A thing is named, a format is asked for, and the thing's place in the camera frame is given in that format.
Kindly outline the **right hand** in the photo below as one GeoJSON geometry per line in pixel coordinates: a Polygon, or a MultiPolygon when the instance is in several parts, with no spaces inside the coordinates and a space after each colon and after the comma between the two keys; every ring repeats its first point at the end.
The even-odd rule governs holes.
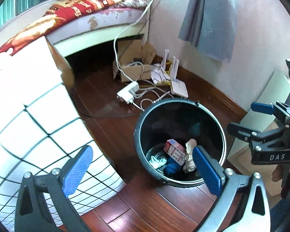
{"type": "Polygon", "coordinates": [[[281,197],[283,199],[290,199],[290,164],[279,164],[272,173],[272,181],[281,183],[281,197]]]}

